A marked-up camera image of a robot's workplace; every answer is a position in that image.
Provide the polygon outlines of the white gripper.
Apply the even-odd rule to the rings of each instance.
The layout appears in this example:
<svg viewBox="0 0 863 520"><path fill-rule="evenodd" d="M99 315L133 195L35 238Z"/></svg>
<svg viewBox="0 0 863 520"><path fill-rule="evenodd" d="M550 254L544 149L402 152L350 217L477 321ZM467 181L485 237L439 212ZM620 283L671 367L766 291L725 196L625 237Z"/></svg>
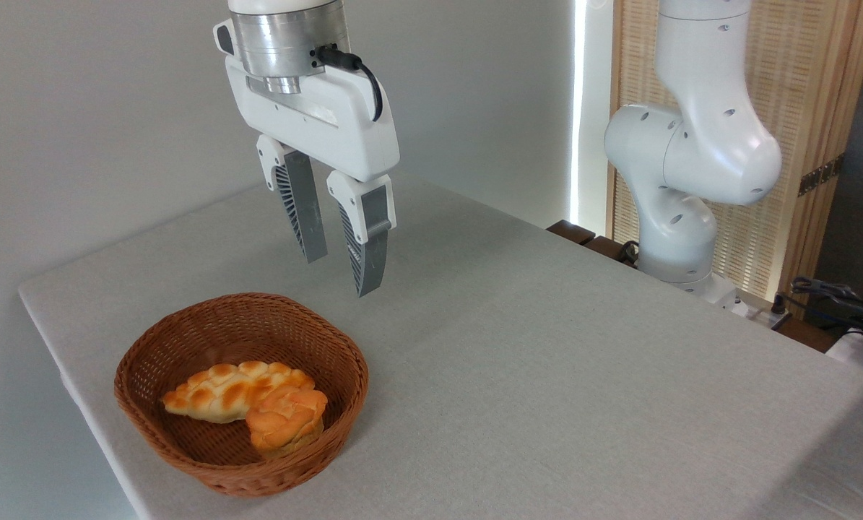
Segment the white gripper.
<svg viewBox="0 0 863 520"><path fill-rule="evenodd" d="M399 143L383 87L365 70L349 69L355 57L330 43L303 47L305 68L292 76L298 92L286 93L279 79L244 69L232 20L214 26L214 39L240 114L262 133L256 148L265 184L279 195L306 262L328 254L312 157L336 169L326 186L341 214L357 295L371 293L381 286L388 233L397 227L391 178L383 174L398 164Z"/></svg>

